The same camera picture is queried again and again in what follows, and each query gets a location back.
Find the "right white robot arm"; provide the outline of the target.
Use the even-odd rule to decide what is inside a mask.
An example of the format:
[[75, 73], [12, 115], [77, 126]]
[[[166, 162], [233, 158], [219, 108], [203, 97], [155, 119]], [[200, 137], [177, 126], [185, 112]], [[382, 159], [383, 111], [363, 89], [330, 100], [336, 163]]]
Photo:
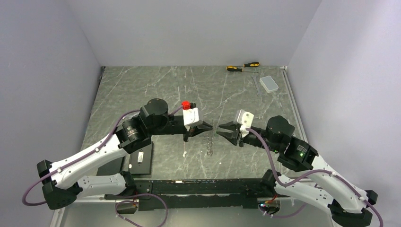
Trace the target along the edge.
[[220, 126], [218, 134], [235, 146], [265, 149], [270, 169], [261, 180], [266, 196], [285, 195], [315, 206], [342, 227], [367, 227], [377, 216], [378, 195], [344, 179], [306, 141], [296, 138], [294, 126], [283, 116], [271, 117], [265, 129], [252, 126], [253, 115], [239, 112], [233, 122]]

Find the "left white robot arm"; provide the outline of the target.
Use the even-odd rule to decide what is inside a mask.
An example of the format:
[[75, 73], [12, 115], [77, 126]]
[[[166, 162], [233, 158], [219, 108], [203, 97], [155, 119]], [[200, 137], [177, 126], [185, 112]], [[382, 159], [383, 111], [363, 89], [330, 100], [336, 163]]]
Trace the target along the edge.
[[187, 142], [190, 137], [213, 129], [203, 121], [195, 103], [185, 101], [179, 110], [182, 115], [170, 113], [165, 100], [151, 99], [140, 109], [130, 111], [131, 118], [121, 117], [96, 144], [61, 161], [39, 162], [37, 171], [44, 204], [57, 210], [82, 197], [110, 194], [128, 199], [137, 194], [135, 181], [127, 171], [105, 176], [89, 176], [88, 173], [150, 145], [154, 135], [181, 134]]

